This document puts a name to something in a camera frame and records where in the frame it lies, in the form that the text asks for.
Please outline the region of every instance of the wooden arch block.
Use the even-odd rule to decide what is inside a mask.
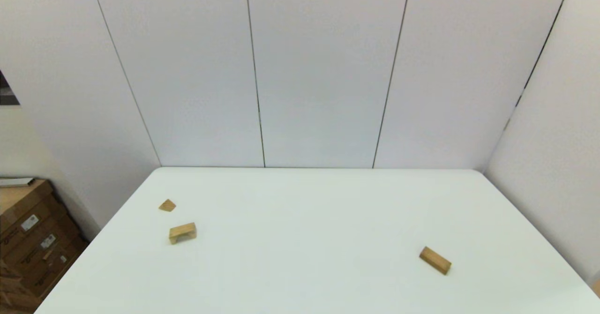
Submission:
[[[181,226],[177,226],[176,228],[172,228],[169,231],[169,241],[171,244],[177,243],[177,241],[181,238],[195,238],[195,223],[189,223]]]

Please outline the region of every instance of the triangular wooden block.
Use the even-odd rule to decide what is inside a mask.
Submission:
[[[164,203],[162,203],[158,208],[163,211],[171,212],[175,209],[177,205],[171,201],[171,199],[167,199]]]

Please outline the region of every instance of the wall panel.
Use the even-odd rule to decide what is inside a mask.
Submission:
[[[599,37],[600,0],[564,0],[486,170],[590,284],[600,278]]]
[[[561,0],[408,0],[375,167],[482,170]]]
[[[246,0],[99,0],[165,166],[263,166]]]
[[[371,167],[405,0],[249,0],[266,166]]]
[[[0,0],[0,27],[0,69],[104,226],[159,163],[97,0]]]

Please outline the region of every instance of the rectangular wooden block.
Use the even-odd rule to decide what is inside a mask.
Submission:
[[[195,238],[195,223],[189,223],[181,226],[177,226],[176,228],[172,228],[169,231],[169,241],[171,244],[177,243],[180,238],[189,237]]]
[[[443,256],[437,254],[427,246],[423,248],[419,255],[419,258],[429,263],[429,265],[431,265],[434,269],[437,269],[444,275],[448,274],[450,266],[452,266],[452,263],[450,261],[444,259]]]

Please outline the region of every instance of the panel seam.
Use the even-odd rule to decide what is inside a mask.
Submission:
[[[398,57],[398,49],[400,46],[400,37],[402,36],[402,27],[405,24],[406,7],[409,0],[405,0],[405,8],[402,11],[402,20],[400,21],[400,29],[398,32],[398,41],[396,42],[396,53],[394,53],[394,61],[392,62],[392,71],[390,73],[390,82],[388,83],[388,92],[385,95],[385,103],[383,104],[383,115],[381,116],[381,124],[379,125],[379,134],[377,135],[377,144],[375,145],[375,155],[373,155],[373,166],[375,168],[375,160],[377,159],[377,150],[379,149],[379,139],[381,139],[381,130],[383,129],[383,120],[385,118],[385,109],[388,107],[388,98],[390,97],[390,87],[392,86],[392,78],[394,77],[394,67],[396,66],[396,58]]]
[[[261,121],[261,100],[259,99],[259,81],[256,76],[256,59],[255,59],[255,40],[252,36],[252,20],[250,19],[250,0],[246,0],[248,5],[248,24],[250,27],[250,45],[252,46],[252,64],[255,67],[255,88],[256,88],[256,106],[259,113],[259,129],[261,130],[261,147],[263,152],[263,167],[266,167],[266,160],[264,159],[264,141],[262,136],[262,121]]]
[[[105,22],[106,30],[109,33],[109,37],[111,37],[111,43],[114,48],[114,53],[116,53],[116,58],[119,60],[120,68],[123,71],[125,80],[127,81],[127,86],[129,87],[129,92],[131,92],[131,96],[133,98],[133,102],[135,103],[135,107],[137,107],[137,112],[140,114],[140,118],[142,118],[142,124],[144,125],[144,128],[146,129],[146,134],[148,134],[148,139],[150,139],[150,144],[152,145],[152,149],[154,150],[154,154],[156,155],[156,159],[158,160],[158,165],[162,167],[163,164],[160,162],[160,156],[158,155],[158,152],[156,151],[156,146],[154,145],[154,142],[152,141],[152,136],[150,135],[150,131],[148,130],[148,126],[146,125],[146,120],[144,120],[144,116],[142,115],[142,111],[140,110],[140,105],[137,104],[137,99],[135,98],[135,94],[133,93],[133,89],[131,88],[131,83],[129,83],[129,77],[127,77],[127,72],[125,71],[125,67],[123,67],[123,62],[121,62],[121,60],[120,60],[119,51],[116,49],[116,44],[114,43],[114,39],[111,34],[111,29],[109,28],[109,24],[106,21],[105,12],[102,10],[102,5],[100,4],[100,0],[96,0],[96,2],[98,2],[98,8],[100,9],[100,13],[102,14],[102,19]]]

